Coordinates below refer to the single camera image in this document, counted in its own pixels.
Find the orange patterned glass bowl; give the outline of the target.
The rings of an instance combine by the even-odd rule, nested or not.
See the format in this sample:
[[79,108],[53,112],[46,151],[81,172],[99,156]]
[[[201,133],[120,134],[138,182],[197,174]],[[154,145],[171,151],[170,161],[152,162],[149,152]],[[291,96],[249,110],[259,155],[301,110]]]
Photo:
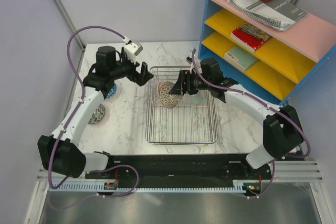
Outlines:
[[158,86],[157,86],[157,92],[158,92],[158,94],[160,94],[160,89],[161,89],[161,86],[163,85],[163,82],[160,82],[159,84],[158,84]]

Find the blue patterned bowl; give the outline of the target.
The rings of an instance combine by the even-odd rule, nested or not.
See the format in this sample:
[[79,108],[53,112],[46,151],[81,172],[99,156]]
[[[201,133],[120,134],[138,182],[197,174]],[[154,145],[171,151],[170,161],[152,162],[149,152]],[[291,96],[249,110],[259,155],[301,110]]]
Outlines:
[[117,85],[115,84],[112,89],[108,92],[107,96],[106,96],[106,99],[110,99],[112,98],[115,94],[116,94],[116,91],[117,91]]

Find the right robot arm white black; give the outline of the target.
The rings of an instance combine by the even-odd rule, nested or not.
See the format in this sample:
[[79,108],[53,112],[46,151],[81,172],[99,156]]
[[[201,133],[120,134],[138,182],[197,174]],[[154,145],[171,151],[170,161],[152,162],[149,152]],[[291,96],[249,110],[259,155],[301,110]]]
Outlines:
[[262,126],[262,144],[240,166],[245,178],[254,178],[260,167],[284,157],[304,141],[297,111],[292,106],[281,107],[251,94],[236,80],[225,77],[215,58],[201,60],[199,68],[181,70],[169,94],[195,95],[203,90],[240,109]]

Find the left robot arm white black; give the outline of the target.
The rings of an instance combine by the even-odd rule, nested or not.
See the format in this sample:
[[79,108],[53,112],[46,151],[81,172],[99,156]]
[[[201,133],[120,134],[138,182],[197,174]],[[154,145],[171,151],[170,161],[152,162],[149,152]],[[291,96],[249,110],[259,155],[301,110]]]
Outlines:
[[153,78],[147,63],[136,61],[136,56],[142,50],[143,47],[135,42],[123,46],[120,53],[111,46],[98,48],[96,63],[83,79],[82,94],[76,105],[50,136],[41,136],[38,140],[44,169],[72,178],[92,170],[96,170],[103,178],[114,175],[115,165],[108,161],[107,154],[85,154],[78,146],[93,113],[105,100],[116,80],[127,78],[143,86]]

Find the green glass bowl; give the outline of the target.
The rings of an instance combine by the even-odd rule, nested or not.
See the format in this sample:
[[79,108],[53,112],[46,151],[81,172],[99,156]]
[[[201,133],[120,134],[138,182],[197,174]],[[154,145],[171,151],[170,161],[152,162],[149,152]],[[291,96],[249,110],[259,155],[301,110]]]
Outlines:
[[205,99],[205,94],[200,91],[197,94],[191,95],[191,100],[194,104],[202,104],[204,99]]

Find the brown patterned bowl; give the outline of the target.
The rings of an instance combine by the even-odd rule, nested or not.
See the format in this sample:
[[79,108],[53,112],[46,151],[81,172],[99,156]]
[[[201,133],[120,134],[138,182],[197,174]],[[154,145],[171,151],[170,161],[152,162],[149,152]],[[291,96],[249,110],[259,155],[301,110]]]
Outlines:
[[163,82],[163,85],[161,86],[160,89],[160,94],[159,94],[159,99],[161,104],[168,108],[168,109],[172,109],[175,106],[177,106],[177,104],[181,101],[182,96],[181,95],[170,95],[169,91],[170,89],[173,87],[173,83],[166,81]]

